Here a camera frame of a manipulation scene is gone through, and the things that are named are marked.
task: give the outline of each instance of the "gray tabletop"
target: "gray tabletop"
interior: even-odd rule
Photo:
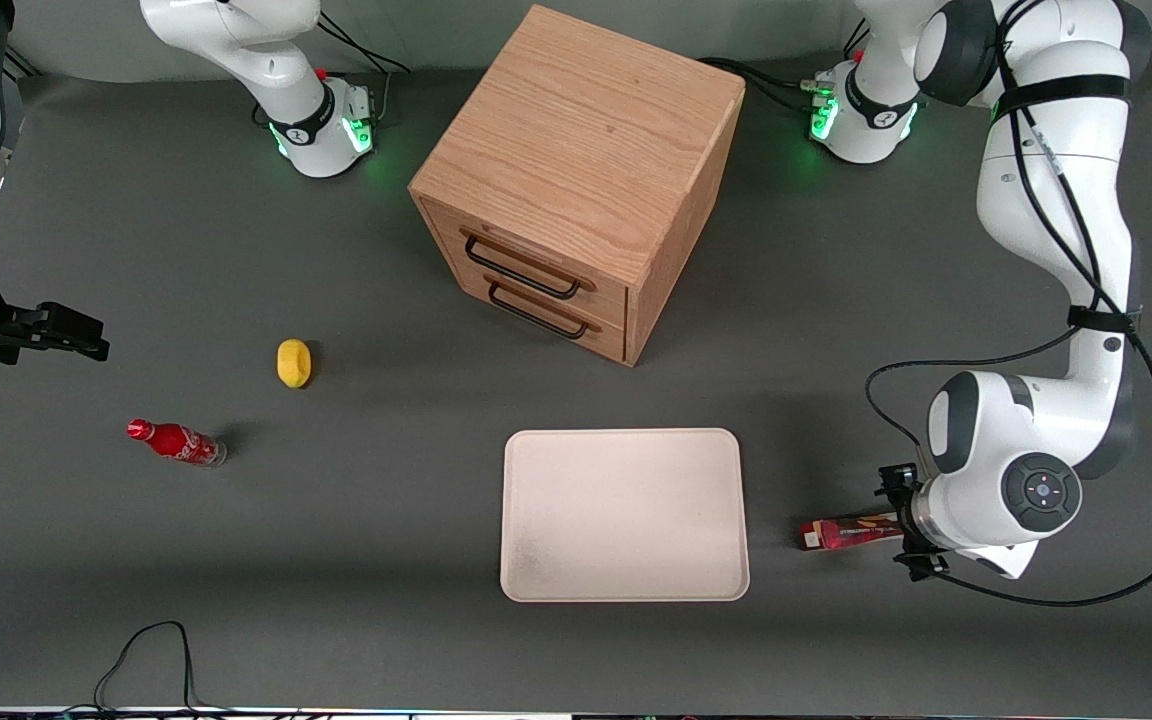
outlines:
[[[791,545],[799,520],[872,506],[877,467],[911,456],[865,406],[870,369],[1061,329],[1058,283],[975,218],[984,111],[925,111],[890,160],[850,167],[751,94],[630,370],[463,296],[408,200],[476,79],[396,78],[378,152],[328,181],[279,158],[236,82],[33,88],[0,197],[1,287],[97,316],[113,351],[0,366],[0,705],[83,702],[132,630],[174,617],[221,705],[1152,717],[1152,588],[1030,609],[911,584],[892,546]],[[1152,67],[1120,185],[1152,348]],[[314,341],[306,389],[274,376],[285,338]],[[878,395],[916,424],[946,377]],[[1132,460],[1087,484],[1024,579],[956,570],[1071,597],[1152,568],[1142,396]],[[157,458],[123,437],[134,416],[221,433],[233,457],[211,473]],[[677,425],[740,438],[749,593],[507,600],[506,439]],[[147,637],[109,700],[173,705],[179,674],[177,639]]]

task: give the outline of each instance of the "black metal handle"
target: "black metal handle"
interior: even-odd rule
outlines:
[[[562,328],[559,328],[558,325],[548,323],[548,320],[544,320],[541,318],[538,318],[538,316],[528,313],[526,310],[521,309],[521,306],[509,305],[508,302],[500,300],[498,296],[495,296],[497,290],[500,290],[500,283],[492,283],[492,287],[488,288],[488,300],[492,301],[492,305],[499,306],[499,309],[502,309],[503,311],[506,311],[506,313],[520,316],[520,318],[526,320],[528,323],[538,324],[540,325],[540,327],[544,327],[548,332],[556,334],[556,336],[559,338],[567,338],[567,340],[579,340],[581,338],[585,336],[585,331],[589,329],[589,323],[582,323],[579,325],[579,328],[575,331],[564,331]]]
[[[531,290],[544,291],[545,295],[553,297],[553,300],[571,300],[573,295],[576,295],[576,291],[579,290],[579,281],[573,281],[573,286],[567,288],[567,290],[558,290],[558,288],[548,287],[546,283],[536,282],[533,279],[515,272],[515,270],[509,270],[502,264],[488,260],[484,256],[475,255],[473,247],[479,243],[479,238],[472,236],[472,234],[468,237],[470,238],[465,241],[465,255],[470,256],[470,260],[483,265],[484,268],[494,270],[503,276],[511,279],[511,281],[522,282],[526,287],[530,287]]]

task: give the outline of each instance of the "white tray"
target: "white tray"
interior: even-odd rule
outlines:
[[[746,588],[740,446],[727,430],[509,438],[500,589],[511,600],[730,601]]]

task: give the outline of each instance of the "drawer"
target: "drawer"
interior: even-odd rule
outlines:
[[[559,306],[548,297],[536,295],[535,291],[492,273],[477,273],[468,279],[462,278],[461,287],[477,300],[539,325],[550,333],[608,359],[617,363],[626,359],[626,332],[620,325],[576,314],[568,306]]]
[[[626,325],[624,286],[589,270],[564,268],[562,259],[536,258],[499,229],[439,202],[424,200],[422,205],[462,285],[468,278],[490,272],[544,297],[553,306],[571,306],[616,327]]]

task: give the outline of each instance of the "wood grain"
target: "wood grain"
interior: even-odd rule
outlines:
[[[708,213],[714,209],[714,200],[718,200],[718,188],[722,183],[723,168],[727,167],[727,154],[732,150],[732,136],[736,131],[741,101],[742,97],[737,97],[727,109],[728,119],[723,122],[722,132],[714,137],[700,172],[696,173],[690,190],[680,203],[675,222],[669,228],[666,242],[660,243],[643,287],[630,297],[626,323],[628,365],[636,364],[643,355],[649,334],[652,334],[652,328],[660,319],[660,311],[679,281],[687,258],[696,247],[696,240],[705,228]]]
[[[744,83],[535,6],[412,181],[637,287]]]
[[[463,290],[592,323],[634,365],[712,211],[740,77],[532,6],[408,191]],[[553,300],[476,252],[548,287]]]

